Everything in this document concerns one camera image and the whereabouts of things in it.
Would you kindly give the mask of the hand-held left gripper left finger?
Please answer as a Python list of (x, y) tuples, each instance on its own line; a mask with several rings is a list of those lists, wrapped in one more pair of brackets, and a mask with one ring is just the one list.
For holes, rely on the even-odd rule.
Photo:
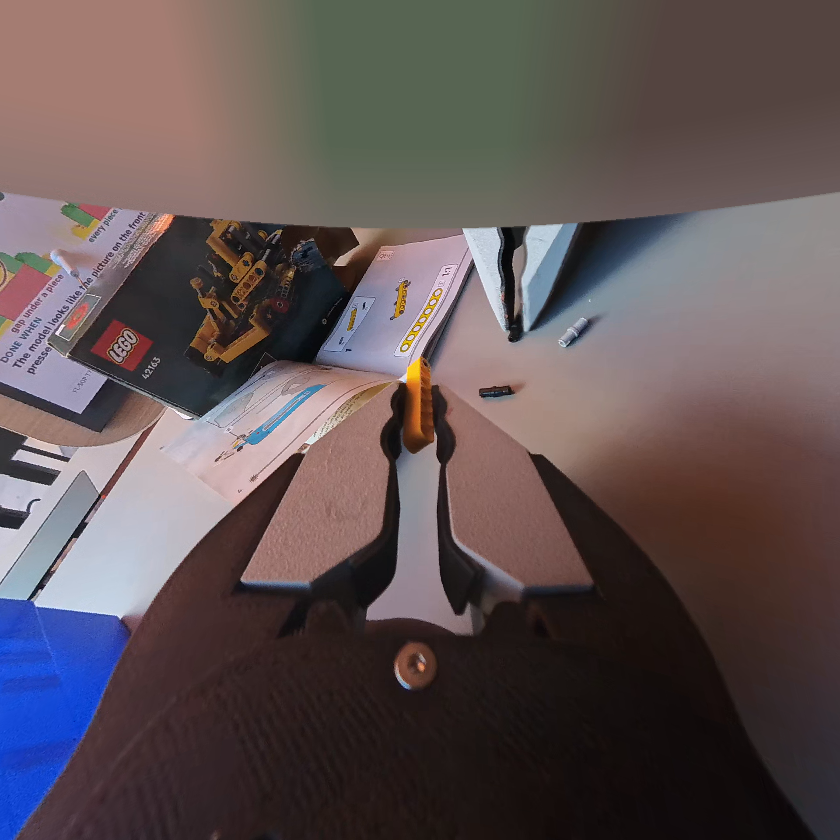
[(390, 384), (313, 444), (242, 574), (251, 591), (353, 612), (396, 571), (404, 385)]

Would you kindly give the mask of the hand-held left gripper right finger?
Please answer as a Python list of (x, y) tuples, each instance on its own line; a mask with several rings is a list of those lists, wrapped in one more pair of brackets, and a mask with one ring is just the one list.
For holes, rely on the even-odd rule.
[(438, 565), (453, 612), (593, 591), (529, 451), (448, 388), (432, 398)]

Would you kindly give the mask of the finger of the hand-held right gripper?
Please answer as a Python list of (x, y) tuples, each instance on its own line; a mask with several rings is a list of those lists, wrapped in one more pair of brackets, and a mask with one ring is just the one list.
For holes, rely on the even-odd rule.
[(513, 257), (523, 242), (523, 227), (464, 227), (470, 254), (497, 320), (511, 343), (522, 336)]
[(537, 325), (580, 229), (580, 224), (506, 227), (506, 330)]

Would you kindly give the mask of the yellow lego beam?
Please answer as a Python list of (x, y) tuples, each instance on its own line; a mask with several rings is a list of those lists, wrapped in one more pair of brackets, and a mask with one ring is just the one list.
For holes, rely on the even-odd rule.
[(432, 374), (423, 356), (406, 369), (403, 443), (415, 455), (435, 438)]

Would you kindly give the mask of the lego instruction booklet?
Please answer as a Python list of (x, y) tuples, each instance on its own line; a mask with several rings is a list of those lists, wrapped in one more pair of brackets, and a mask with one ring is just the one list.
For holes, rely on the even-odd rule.
[(161, 451), (232, 504), (428, 356), (473, 267), (463, 234), (376, 252), (311, 363), (275, 361)]

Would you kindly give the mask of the black lego box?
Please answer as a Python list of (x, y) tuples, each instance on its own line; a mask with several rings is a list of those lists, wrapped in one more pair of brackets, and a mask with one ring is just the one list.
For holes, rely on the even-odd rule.
[(350, 299), (349, 227), (143, 213), (49, 337), (60, 355), (201, 417), (261, 361), (311, 363)]

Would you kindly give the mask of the round wooden table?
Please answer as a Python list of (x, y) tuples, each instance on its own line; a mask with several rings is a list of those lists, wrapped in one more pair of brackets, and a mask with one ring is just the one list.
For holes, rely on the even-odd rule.
[(1, 384), (2, 428), (49, 445), (118, 443), (151, 427), (164, 410), (164, 405), (111, 380), (80, 413)]

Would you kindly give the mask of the grey flat panel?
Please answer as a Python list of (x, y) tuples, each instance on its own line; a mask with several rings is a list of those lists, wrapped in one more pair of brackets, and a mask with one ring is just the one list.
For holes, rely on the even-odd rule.
[(99, 491), (88, 474), (80, 471), (5, 573), (1, 582), (3, 599), (31, 600), (43, 590), (99, 499)]

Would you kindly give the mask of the printed instruction sheet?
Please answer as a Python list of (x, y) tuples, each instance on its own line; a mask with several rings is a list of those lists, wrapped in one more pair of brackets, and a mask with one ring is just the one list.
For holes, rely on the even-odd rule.
[[(80, 413), (108, 378), (49, 338), (131, 241), (149, 213), (2, 193), (1, 383)], [(72, 255), (87, 288), (49, 258)]]

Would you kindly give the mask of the blue box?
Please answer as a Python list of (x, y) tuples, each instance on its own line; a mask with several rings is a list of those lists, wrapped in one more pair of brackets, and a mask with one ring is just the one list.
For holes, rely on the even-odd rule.
[(66, 768), (130, 638), (111, 615), (1, 600), (1, 838)]

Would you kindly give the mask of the small white handled tool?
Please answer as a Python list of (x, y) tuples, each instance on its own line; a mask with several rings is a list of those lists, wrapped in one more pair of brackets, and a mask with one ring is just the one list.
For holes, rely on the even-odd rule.
[(76, 265), (76, 261), (73, 259), (72, 255), (69, 255), (65, 250), (60, 248), (53, 248), (49, 252), (49, 258), (52, 262), (58, 265), (62, 272), (69, 277), (73, 277), (83, 290), (87, 288), (86, 283), (81, 276), (81, 271)]

